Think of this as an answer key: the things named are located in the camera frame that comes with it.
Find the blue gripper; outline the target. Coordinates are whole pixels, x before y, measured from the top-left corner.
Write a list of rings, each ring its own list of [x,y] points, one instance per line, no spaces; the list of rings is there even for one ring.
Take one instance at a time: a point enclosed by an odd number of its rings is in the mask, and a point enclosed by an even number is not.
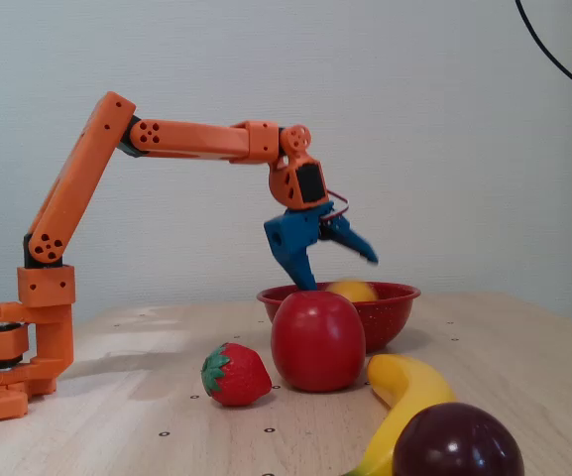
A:
[[[274,258],[300,291],[316,291],[306,247],[320,240],[332,241],[358,253],[369,263],[379,258],[371,244],[351,229],[343,215],[321,218],[334,210],[334,202],[306,209],[287,209],[282,215],[264,223],[264,230]]]

